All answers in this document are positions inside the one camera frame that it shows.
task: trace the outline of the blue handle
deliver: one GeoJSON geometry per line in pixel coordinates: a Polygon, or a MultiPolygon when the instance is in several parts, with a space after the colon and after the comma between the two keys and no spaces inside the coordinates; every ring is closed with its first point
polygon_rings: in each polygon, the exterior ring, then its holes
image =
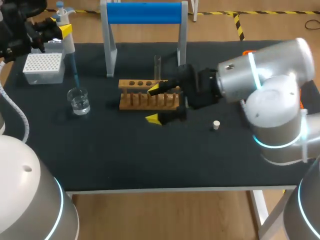
{"type": "Polygon", "coordinates": [[[181,2],[110,2],[109,24],[181,24],[181,2]]]}

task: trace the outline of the floor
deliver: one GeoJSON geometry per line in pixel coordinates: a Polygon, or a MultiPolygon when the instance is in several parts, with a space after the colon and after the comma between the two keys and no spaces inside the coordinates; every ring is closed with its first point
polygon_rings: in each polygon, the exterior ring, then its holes
{"type": "MultiPolygon", "coordinates": [[[[53,2],[49,1],[49,7],[54,7],[53,2]]],[[[64,2],[75,9],[99,9],[97,0],[64,2]]],[[[199,12],[317,11],[319,8],[318,0],[199,0],[199,12]]],[[[34,20],[47,16],[50,14],[43,13],[34,20]]],[[[316,67],[320,63],[320,30],[305,29],[305,22],[320,20],[319,15],[248,14],[239,19],[247,41],[302,37],[312,49],[316,67]]],[[[74,14],[71,23],[75,42],[102,42],[99,15],[74,14]]],[[[175,25],[113,25],[112,29],[117,42],[176,42],[178,36],[175,25]]],[[[196,23],[188,22],[188,41],[239,41],[239,37],[232,17],[199,15],[196,23]]],[[[6,79],[9,69],[9,66],[4,69],[1,79],[6,79]]],[[[264,195],[270,212],[282,191],[266,190],[264,195]]],[[[75,204],[80,218],[80,240],[258,239],[248,193],[244,191],[78,195],[75,204]]],[[[284,239],[283,231],[273,238],[284,239]]]]}

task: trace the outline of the test tube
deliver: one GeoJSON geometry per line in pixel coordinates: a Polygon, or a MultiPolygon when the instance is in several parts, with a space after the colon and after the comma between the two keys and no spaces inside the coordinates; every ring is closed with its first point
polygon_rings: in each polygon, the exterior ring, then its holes
{"type": "Polygon", "coordinates": [[[161,56],[154,56],[154,80],[161,80],[161,56]]]}

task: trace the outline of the test tube rack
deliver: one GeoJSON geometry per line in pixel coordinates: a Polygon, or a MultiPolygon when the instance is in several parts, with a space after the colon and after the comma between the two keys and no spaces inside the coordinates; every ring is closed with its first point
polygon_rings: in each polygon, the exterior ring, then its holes
{"type": "Polygon", "coordinates": [[[151,96],[149,93],[133,93],[128,90],[148,90],[158,80],[120,79],[118,88],[122,89],[120,110],[166,110],[174,111],[179,106],[177,93],[163,93],[151,96]]]}

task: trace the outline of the black table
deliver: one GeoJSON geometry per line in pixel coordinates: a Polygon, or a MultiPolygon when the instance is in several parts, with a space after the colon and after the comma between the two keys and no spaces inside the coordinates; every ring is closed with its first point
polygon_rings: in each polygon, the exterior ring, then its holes
{"type": "MultiPolygon", "coordinates": [[[[187,63],[215,68],[245,50],[277,41],[195,42],[187,45],[187,63]]],[[[238,103],[223,100],[189,111],[188,121],[161,127],[147,123],[153,112],[119,111],[119,79],[153,79],[154,55],[162,55],[163,79],[176,73],[175,43],[121,43],[114,78],[106,78],[102,44],[77,44],[80,84],[88,90],[91,111],[75,117],[67,102],[74,87],[68,59],[64,82],[28,85],[22,74],[25,57],[13,65],[5,85],[8,95],[29,119],[27,144],[66,191],[111,190],[245,190],[295,186],[309,164],[272,165],[260,156],[238,103]],[[210,131],[219,120],[218,131],[210,131]]],[[[320,112],[313,82],[302,88],[309,113],[320,112]]],[[[19,139],[23,123],[0,99],[6,135],[19,139]]]]}

